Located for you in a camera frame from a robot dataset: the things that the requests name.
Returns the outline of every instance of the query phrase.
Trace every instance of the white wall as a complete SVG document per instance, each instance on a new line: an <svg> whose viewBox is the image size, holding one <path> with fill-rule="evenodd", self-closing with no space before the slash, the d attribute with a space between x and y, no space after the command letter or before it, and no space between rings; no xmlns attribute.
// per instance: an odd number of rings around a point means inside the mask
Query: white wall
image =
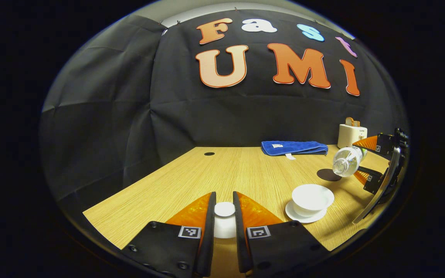
<svg viewBox="0 0 445 278"><path fill-rule="evenodd" d="M224 0L160 0L135 11L133 14L144 16L157 22L162 21L164 26L171 27L177 23L177 20L183 22L204 14L233 10L234 7L237 7L237 9L262 9L284 12L315 20L317 23L332 30L343 33L350 39L355 38L320 14L286 0L241 0L239 2L227 2Z"/></svg>

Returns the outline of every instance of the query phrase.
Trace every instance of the wooden table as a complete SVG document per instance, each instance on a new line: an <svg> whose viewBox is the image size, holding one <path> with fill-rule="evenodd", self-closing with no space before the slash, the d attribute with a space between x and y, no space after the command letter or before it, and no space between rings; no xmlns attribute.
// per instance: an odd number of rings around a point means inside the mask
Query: wooden table
<svg viewBox="0 0 445 278"><path fill-rule="evenodd" d="M373 194L354 177L325 181L320 169L331 169L337 146L327 155L268 156L260 147L196 147L133 185L83 212L94 227L118 248L123 248L152 220L166 222L192 201L209 192L217 202L233 202L238 191L290 221L284 207L298 185L316 183L334 193L334 203L321 220L303 224L328 250L333 250L358 230L368 227L385 205L358 224L352 220ZM204 153L214 152L212 156ZM384 172L388 160L368 153L362 166ZM235 239L215 239L211 277L244 277L238 271Z"/></svg>

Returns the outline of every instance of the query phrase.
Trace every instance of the orange letter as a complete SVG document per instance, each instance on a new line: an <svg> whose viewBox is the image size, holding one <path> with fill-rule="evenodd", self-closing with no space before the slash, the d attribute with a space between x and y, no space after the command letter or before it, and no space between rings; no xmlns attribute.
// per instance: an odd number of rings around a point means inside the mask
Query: orange letter
<svg viewBox="0 0 445 278"><path fill-rule="evenodd" d="M223 18L209 23L205 23L197 27L198 30L202 32L202 39L200 39L200 44L206 44L207 42L217 41L222 39L224 34L219 34L217 31L226 32L228 26L225 23L232 23L231 18Z"/></svg>
<svg viewBox="0 0 445 278"><path fill-rule="evenodd" d="M348 85L346 86L346 91L350 95L360 95L360 90L357 87L357 78L355 77L355 67L348 61L339 60L346 71L346 79L348 79Z"/></svg>
<svg viewBox="0 0 445 278"><path fill-rule="evenodd" d="M230 87L240 83L247 75L247 64L245 61L245 51L248 46L230 46L226 52L231 53L233 58L233 72L230 75L217 74L216 56L219 51L209 50L198 53L195 58L200 63L200 79L212 88Z"/></svg>
<svg viewBox="0 0 445 278"><path fill-rule="evenodd" d="M274 51L276 56L277 74L273 77L276 83L293 84L295 82L295 79L289 74L289 67L301 84L305 83L307 75L311 71L310 85L326 89L331 87L322 61L324 55L319 51L305 49L303 58L300 59L286 44L268 44L267 47Z"/></svg>

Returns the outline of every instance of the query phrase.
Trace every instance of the white saucer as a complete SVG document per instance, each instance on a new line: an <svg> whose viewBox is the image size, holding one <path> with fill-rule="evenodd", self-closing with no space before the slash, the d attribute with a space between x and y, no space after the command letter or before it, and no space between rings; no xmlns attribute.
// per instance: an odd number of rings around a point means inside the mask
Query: white saucer
<svg viewBox="0 0 445 278"><path fill-rule="evenodd" d="M286 211L286 214L292 220L299 221L300 223L312 223L324 217L327 213L327 208L319 211L316 215L305 217L295 212L295 210L293 209L293 200L291 200L288 202L288 204L286 204L286 208L284 209L284 211Z"/></svg>

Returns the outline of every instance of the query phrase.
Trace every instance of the black fabric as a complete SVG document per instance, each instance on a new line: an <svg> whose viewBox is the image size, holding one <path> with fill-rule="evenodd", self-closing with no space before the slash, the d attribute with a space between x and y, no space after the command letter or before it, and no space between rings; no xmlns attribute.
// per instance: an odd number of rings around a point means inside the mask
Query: black fabric
<svg viewBox="0 0 445 278"><path fill-rule="evenodd" d="M231 18L222 39L200 45L196 27ZM242 21L261 18L277 28L275 33L246 32ZM305 37L297 24L320 31L324 42ZM351 45L351 56L335 37ZM324 54L331 88L310 84L274 83L277 73L269 43L290 46L298 56L305 49ZM233 62L226 48L245 44L247 75L229 88L210 88L200 80L196 54L218 49L217 71L227 75ZM360 96L346 92L346 74L339 62L355 67ZM369 134L408 129L406 115L391 78L378 61L342 34L304 18L265 10L223 11L207 14L169 28L159 43L151 83L151 111L156 146L162 164L194 146L259 146L261 141L318 141L337 143L340 123L346 117L360 120Z"/></svg>
<svg viewBox="0 0 445 278"><path fill-rule="evenodd" d="M84 44L56 77L39 134L57 200L71 194L88 208L159 168L149 87L165 29L126 16Z"/></svg>

